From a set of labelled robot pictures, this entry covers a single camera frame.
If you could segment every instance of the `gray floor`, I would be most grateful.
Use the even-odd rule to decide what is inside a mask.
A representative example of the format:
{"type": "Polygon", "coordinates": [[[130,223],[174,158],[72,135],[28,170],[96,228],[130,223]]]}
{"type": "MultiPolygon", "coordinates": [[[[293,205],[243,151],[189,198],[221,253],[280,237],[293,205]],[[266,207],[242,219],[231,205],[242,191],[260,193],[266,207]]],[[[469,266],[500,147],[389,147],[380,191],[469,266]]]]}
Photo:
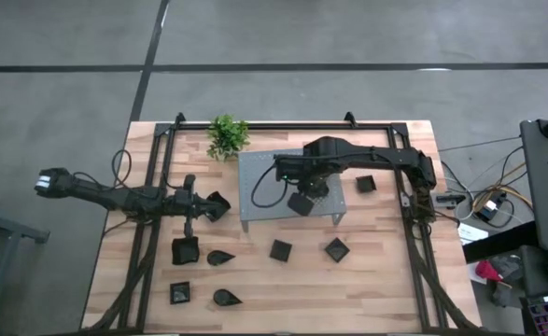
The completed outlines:
{"type": "MultiPolygon", "coordinates": [[[[136,63],[159,0],[0,1],[0,65],[136,63]]],[[[548,62],[548,1],[173,0],[156,63],[548,62]]],[[[0,331],[78,328],[105,211],[35,196],[39,169],[85,171],[109,183],[139,74],[0,74],[0,215],[51,230],[22,244],[0,331]]],[[[431,119],[438,147],[518,135],[548,119],[548,70],[153,74],[141,120],[431,119]]],[[[520,142],[443,152],[470,183],[520,142]]],[[[510,166],[522,160],[518,154],[510,166]]],[[[497,179],[499,168],[472,188],[497,179]]],[[[528,194],[526,182],[516,186],[528,194]]],[[[518,202],[516,215],[532,218],[518,202]]],[[[483,223],[473,223],[483,227],[483,223]]],[[[475,287],[484,325],[522,331],[519,311],[475,287]]]]}

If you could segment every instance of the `black cone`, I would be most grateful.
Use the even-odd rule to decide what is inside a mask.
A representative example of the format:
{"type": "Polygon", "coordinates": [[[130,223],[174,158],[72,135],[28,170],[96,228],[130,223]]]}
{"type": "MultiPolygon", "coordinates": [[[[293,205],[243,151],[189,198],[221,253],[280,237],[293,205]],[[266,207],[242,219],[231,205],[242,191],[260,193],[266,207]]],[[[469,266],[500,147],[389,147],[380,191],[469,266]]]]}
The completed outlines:
{"type": "Polygon", "coordinates": [[[238,303],[243,303],[240,299],[236,298],[234,294],[226,289],[218,289],[214,293],[214,301],[218,306],[229,306],[238,303]]]}
{"type": "Polygon", "coordinates": [[[218,266],[230,259],[234,259],[234,257],[236,256],[233,256],[230,253],[226,253],[220,250],[215,250],[215,251],[209,252],[209,254],[207,255],[207,262],[211,266],[218,266]]]}

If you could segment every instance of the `green plant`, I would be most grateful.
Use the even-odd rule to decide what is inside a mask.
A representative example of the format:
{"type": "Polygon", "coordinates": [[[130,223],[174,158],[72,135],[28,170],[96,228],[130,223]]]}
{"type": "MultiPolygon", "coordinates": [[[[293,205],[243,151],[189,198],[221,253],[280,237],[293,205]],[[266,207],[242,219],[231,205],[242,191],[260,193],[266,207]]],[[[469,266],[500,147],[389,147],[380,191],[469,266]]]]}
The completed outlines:
{"type": "Polygon", "coordinates": [[[224,161],[230,157],[237,157],[238,151],[248,145],[248,124],[243,121],[234,121],[232,116],[217,116],[207,130],[207,136],[212,144],[207,150],[210,157],[224,161]]]}

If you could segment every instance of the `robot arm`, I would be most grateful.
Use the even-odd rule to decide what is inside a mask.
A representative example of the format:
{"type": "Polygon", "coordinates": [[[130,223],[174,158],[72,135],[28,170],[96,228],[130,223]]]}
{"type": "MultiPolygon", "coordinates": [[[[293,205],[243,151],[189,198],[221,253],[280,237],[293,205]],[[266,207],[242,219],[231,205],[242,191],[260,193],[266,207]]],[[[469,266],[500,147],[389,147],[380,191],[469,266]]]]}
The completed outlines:
{"type": "Polygon", "coordinates": [[[207,199],[193,192],[195,175],[187,175],[182,187],[176,187],[174,195],[167,196],[158,187],[104,186],[95,181],[77,178],[64,168],[42,170],[35,184],[37,195],[45,198],[75,197],[97,203],[107,210],[121,210],[128,218],[147,221],[161,216],[184,216],[185,236],[192,236],[190,221],[205,215],[211,221],[218,220],[230,207],[218,193],[207,199]]]}
{"type": "Polygon", "coordinates": [[[276,155],[274,165],[276,180],[296,184],[299,193],[309,198],[326,196],[328,176],[348,168],[401,171],[413,186],[414,202],[421,205],[412,207],[413,216],[419,220],[435,218],[430,211],[433,204],[429,191],[436,186],[431,158],[414,148],[355,146],[344,139],[324,136],[305,145],[301,156],[276,155]]]}

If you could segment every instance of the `wire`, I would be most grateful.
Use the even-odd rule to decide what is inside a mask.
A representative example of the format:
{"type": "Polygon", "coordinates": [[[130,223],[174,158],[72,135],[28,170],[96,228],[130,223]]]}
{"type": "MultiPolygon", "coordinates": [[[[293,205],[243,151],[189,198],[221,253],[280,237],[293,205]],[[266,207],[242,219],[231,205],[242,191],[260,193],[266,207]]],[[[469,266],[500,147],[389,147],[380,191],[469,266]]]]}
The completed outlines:
{"type": "Polygon", "coordinates": [[[504,186],[510,186],[512,183],[518,181],[519,179],[525,177],[525,175],[527,174],[527,171],[525,171],[524,173],[522,173],[520,176],[518,176],[517,178],[515,178],[514,180],[506,183],[504,186]]]}
{"type": "Polygon", "coordinates": [[[162,179],[163,179],[163,182],[165,182],[165,185],[174,189],[174,190],[178,190],[180,189],[180,187],[177,187],[177,186],[173,186],[171,184],[168,183],[168,179],[166,178],[166,175],[165,175],[165,172],[162,172],[162,179]]]}
{"type": "Polygon", "coordinates": [[[127,219],[124,220],[123,222],[121,222],[121,223],[119,223],[119,224],[116,224],[116,225],[114,225],[113,227],[111,227],[111,228],[105,230],[105,231],[104,231],[104,234],[102,234],[102,237],[105,237],[105,236],[107,235],[108,232],[110,232],[110,231],[112,231],[112,230],[114,230],[114,229],[117,229],[117,228],[121,227],[122,225],[124,225],[124,224],[126,224],[126,223],[128,223],[128,222],[130,222],[130,221],[131,221],[131,220],[127,218],[127,219]]]}
{"type": "Polygon", "coordinates": [[[452,220],[453,222],[455,222],[457,224],[457,227],[460,226],[460,220],[458,220],[458,218],[456,218],[456,217],[448,216],[448,215],[443,214],[443,213],[441,213],[441,212],[439,212],[435,209],[429,209],[428,207],[426,207],[424,205],[421,205],[421,204],[415,203],[415,206],[418,206],[421,209],[424,209],[424,210],[427,210],[427,211],[433,211],[436,215],[440,215],[441,217],[452,220]]]}
{"type": "Polygon", "coordinates": [[[495,144],[495,143],[497,143],[497,142],[515,140],[515,139],[519,139],[519,138],[520,138],[520,135],[518,135],[518,136],[513,136],[513,137],[509,137],[509,138],[498,139],[498,140],[485,141],[485,142],[477,143],[477,144],[471,144],[471,145],[465,145],[465,146],[457,146],[457,147],[449,147],[449,148],[444,148],[444,149],[438,149],[438,152],[443,152],[443,151],[448,151],[448,150],[454,150],[454,149],[461,149],[461,148],[468,148],[468,147],[476,147],[476,146],[482,146],[482,145],[488,145],[488,144],[495,144]]]}
{"type": "Polygon", "coordinates": [[[511,151],[507,156],[506,156],[506,160],[504,160],[504,164],[501,166],[501,176],[499,177],[499,181],[496,182],[497,185],[500,185],[501,182],[504,180],[504,177],[512,174],[513,172],[515,172],[516,170],[518,170],[520,167],[522,167],[523,165],[525,165],[524,163],[520,164],[519,166],[515,167],[514,169],[512,169],[510,172],[508,172],[508,174],[504,174],[504,172],[506,171],[506,164],[508,163],[508,159],[514,154],[516,153],[517,151],[519,151],[520,149],[522,149],[523,147],[520,146],[520,147],[517,147],[515,148],[513,151],[511,151]]]}
{"type": "Polygon", "coordinates": [[[500,210],[498,208],[496,208],[496,210],[498,210],[498,212],[501,212],[502,214],[505,214],[508,216],[508,219],[506,219],[505,222],[503,222],[502,224],[493,224],[491,223],[489,220],[484,220],[484,223],[489,225],[490,227],[492,228],[495,228],[495,229],[501,229],[501,228],[504,228],[506,227],[508,224],[510,224],[510,222],[513,220],[514,218],[514,203],[508,199],[504,200],[505,203],[508,203],[510,205],[510,213],[507,213],[503,210],[500,210]]]}
{"type": "Polygon", "coordinates": [[[413,238],[415,238],[416,240],[423,240],[423,237],[430,237],[431,236],[431,233],[433,232],[433,228],[431,227],[431,225],[429,223],[423,223],[423,225],[422,225],[420,222],[416,222],[416,226],[418,226],[419,230],[421,231],[421,236],[417,237],[413,233],[413,238]]]}
{"type": "MultiPolygon", "coordinates": [[[[457,180],[455,180],[454,178],[445,177],[445,179],[447,179],[447,180],[449,180],[449,181],[457,182],[457,180]]],[[[472,193],[471,193],[471,191],[469,190],[469,188],[468,188],[467,186],[465,186],[465,185],[462,185],[462,188],[465,189],[465,190],[467,191],[467,193],[469,194],[469,196],[471,197],[471,200],[472,200],[472,199],[473,199],[473,196],[472,196],[472,193]]],[[[454,213],[456,214],[456,218],[458,218],[458,220],[467,220],[467,219],[469,219],[469,218],[472,216],[472,213],[473,213],[472,207],[471,207],[471,211],[469,212],[468,215],[466,215],[466,216],[463,217],[463,218],[460,218],[460,217],[458,216],[458,209],[460,208],[460,206],[461,206],[462,204],[464,204],[464,202],[460,202],[460,203],[457,205],[457,207],[454,209],[454,213]]]]}
{"type": "Polygon", "coordinates": [[[502,160],[505,160],[506,158],[508,158],[510,154],[508,155],[505,155],[504,157],[502,157],[501,159],[495,161],[494,163],[492,163],[489,167],[487,167],[482,173],[480,173],[479,175],[477,175],[477,177],[475,177],[472,182],[469,183],[469,187],[472,187],[473,184],[475,184],[475,182],[477,182],[477,180],[479,178],[481,178],[481,176],[485,175],[487,172],[489,172],[491,170],[491,168],[497,166],[502,160]]]}
{"type": "Polygon", "coordinates": [[[255,184],[255,187],[253,187],[253,191],[251,191],[251,202],[253,203],[253,205],[257,206],[258,208],[271,208],[271,207],[274,207],[276,205],[278,205],[280,202],[282,202],[282,200],[284,200],[284,197],[286,196],[286,191],[288,190],[288,181],[284,180],[284,191],[282,191],[282,196],[280,196],[279,199],[277,199],[277,201],[273,202],[273,203],[269,203],[269,204],[257,204],[255,202],[255,192],[257,191],[257,187],[261,184],[261,181],[263,180],[263,178],[269,173],[272,171],[272,169],[275,168],[275,164],[272,164],[271,167],[269,167],[265,173],[263,173],[261,175],[261,177],[259,178],[259,180],[257,181],[257,183],[255,184]]]}
{"type": "Polygon", "coordinates": [[[514,219],[516,219],[518,222],[520,222],[521,224],[525,224],[525,222],[523,222],[523,220],[522,220],[521,218],[519,218],[519,217],[517,217],[517,216],[514,215],[514,211],[513,211],[511,214],[509,214],[509,213],[507,213],[507,212],[505,212],[505,211],[503,211],[503,210],[500,210],[500,209],[496,209],[496,210],[498,210],[498,212],[501,212],[502,214],[506,214],[506,215],[510,216],[510,219],[514,218],[514,219]]]}
{"type": "MultiPolygon", "coordinates": [[[[138,196],[141,196],[141,197],[145,197],[145,198],[149,198],[149,199],[153,199],[154,197],[152,196],[148,196],[142,192],[139,192],[139,191],[136,191],[134,189],[131,189],[130,187],[128,187],[124,182],[128,179],[128,176],[131,174],[131,170],[133,169],[133,157],[131,156],[131,153],[126,150],[126,149],[120,149],[118,150],[116,153],[114,153],[114,156],[112,157],[112,164],[111,164],[111,169],[112,169],[112,175],[114,176],[114,178],[116,179],[116,184],[113,186],[113,187],[109,187],[109,188],[104,188],[104,186],[99,183],[93,176],[87,174],[87,173],[84,173],[84,172],[75,172],[72,174],[73,177],[76,177],[78,175],[83,175],[87,178],[89,178],[89,180],[91,182],[93,182],[97,188],[100,190],[100,191],[110,191],[110,190],[115,190],[117,189],[118,187],[122,187],[124,189],[127,189],[128,191],[130,191],[131,193],[135,194],[135,195],[138,195],[138,196]],[[124,177],[122,179],[119,178],[118,176],[118,172],[116,171],[116,158],[118,157],[119,154],[122,154],[122,156],[126,155],[127,159],[128,159],[128,169],[126,170],[126,174],[124,175],[124,177]]],[[[168,185],[169,187],[171,188],[174,188],[172,186],[170,186],[167,181],[166,181],[166,185],[168,185]]]]}
{"type": "MultiPolygon", "coordinates": [[[[469,189],[469,187],[465,186],[464,183],[460,182],[460,180],[458,179],[457,175],[454,173],[454,171],[452,170],[452,168],[450,168],[450,166],[449,166],[446,162],[442,161],[442,165],[448,169],[448,172],[449,172],[449,173],[452,175],[452,177],[454,178],[454,179],[452,179],[452,178],[450,178],[450,177],[446,177],[445,179],[451,180],[451,181],[454,181],[454,182],[458,183],[459,186],[460,186],[461,188],[463,188],[465,191],[467,191],[467,193],[469,194],[469,197],[471,197],[471,199],[469,200],[469,202],[472,202],[472,200],[474,199],[474,197],[472,196],[472,192],[471,192],[471,190],[469,189]]],[[[458,217],[458,209],[460,208],[460,206],[461,206],[462,204],[463,204],[463,202],[461,202],[461,203],[459,203],[459,204],[457,205],[456,209],[454,209],[454,213],[456,214],[456,216],[457,216],[457,218],[458,218],[459,220],[467,220],[467,219],[469,219],[469,218],[472,216],[473,210],[472,210],[472,207],[471,207],[471,211],[469,212],[468,215],[466,215],[466,216],[463,217],[463,218],[458,217]]]]}

